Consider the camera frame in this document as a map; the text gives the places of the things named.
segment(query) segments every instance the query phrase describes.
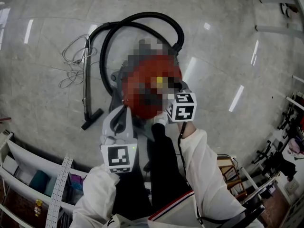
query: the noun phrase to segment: white shoe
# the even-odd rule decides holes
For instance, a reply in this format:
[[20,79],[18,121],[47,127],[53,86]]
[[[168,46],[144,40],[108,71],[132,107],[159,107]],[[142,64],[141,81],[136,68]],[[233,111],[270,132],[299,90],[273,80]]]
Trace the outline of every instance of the white shoe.
[[166,125],[168,122],[168,116],[166,112],[162,112],[161,114],[157,115],[153,119],[153,124],[162,124]]

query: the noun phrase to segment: gray floor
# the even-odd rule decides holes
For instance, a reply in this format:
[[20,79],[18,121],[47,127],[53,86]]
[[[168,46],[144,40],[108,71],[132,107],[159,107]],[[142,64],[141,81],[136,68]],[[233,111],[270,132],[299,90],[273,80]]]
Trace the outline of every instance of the gray floor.
[[[180,23],[185,32],[180,66],[198,99],[195,124],[207,131],[215,152],[249,163],[279,122],[284,96],[301,89],[291,75],[304,77],[302,41],[254,29],[257,23],[299,25],[298,15],[287,20],[278,4],[259,0],[0,0],[0,111],[13,118],[4,126],[53,155],[69,154],[89,166],[102,163],[98,146],[104,116],[87,131],[81,130],[82,85],[58,88],[68,70],[60,53],[95,25],[143,11],[162,12]],[[140,22],[171,43],[176,41],[174,30],[162,21]],[[104,37],[97,38],[94,46],[100,49]],[[136,29],[121,30],[109,52],[109,72],[118,69],[133,44],[146,37]],[[72,48],[70,55],[83,44]],[[97,64],[91,67],[91,77],[93,110],[106,110],[110,97]],[[176,142],[176,126],[167,131]],[[141,137],[139,142],[145,164],[145,140]]]

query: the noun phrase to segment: striped trim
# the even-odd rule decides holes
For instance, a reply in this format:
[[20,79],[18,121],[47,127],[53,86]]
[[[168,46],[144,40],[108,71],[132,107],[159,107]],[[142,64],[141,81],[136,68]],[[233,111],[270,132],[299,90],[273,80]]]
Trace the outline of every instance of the striped trim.
[[186,200],[187,198],[189,198],[193,195],[194,195],[193,190],[190,190],[190,191],[186,192],[185,194],[181,195],[180,197],[178,197],[177,199],[175,199],[171,203],[167,204],[161,210],[157,211],[155,214],[151,215],[148,218],[148,220],[151,220],[151,221],[157,220],[159,217],[163,216],[164,214],[169,212],[171,209],[173,209],[174,207],[179,205],[181,202],[183,202],[184,200]]

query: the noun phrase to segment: black pants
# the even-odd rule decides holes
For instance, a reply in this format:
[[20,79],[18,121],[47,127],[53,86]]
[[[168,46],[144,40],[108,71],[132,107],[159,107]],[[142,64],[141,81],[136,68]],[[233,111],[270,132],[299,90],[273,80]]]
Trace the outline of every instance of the black pants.
[[137,151],[132,172],[119,174],[113,214],[118,213],[130,220],[150,216],[190,190],[179,173],[175,149],[172,140],[165,135],[164,125],[154,124],[152,133],[155,142],[147,142],[152,205],[144,187]]

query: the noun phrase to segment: white sleeve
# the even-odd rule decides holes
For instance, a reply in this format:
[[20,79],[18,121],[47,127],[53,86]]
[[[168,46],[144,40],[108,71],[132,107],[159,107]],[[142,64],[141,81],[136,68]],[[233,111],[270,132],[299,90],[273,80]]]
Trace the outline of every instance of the white sleeve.
[[84,195],[75,205],[70,228],[100,228],[111,217],[118,175],[104,165],[94,167],[83,183]]
[[194,190],[200,214],[222,220],[243,212],[245,208],[227,190],[217,166],[217,154],[207,145],[207,133],[197,129],[180,143],[186,163],[186,178]]

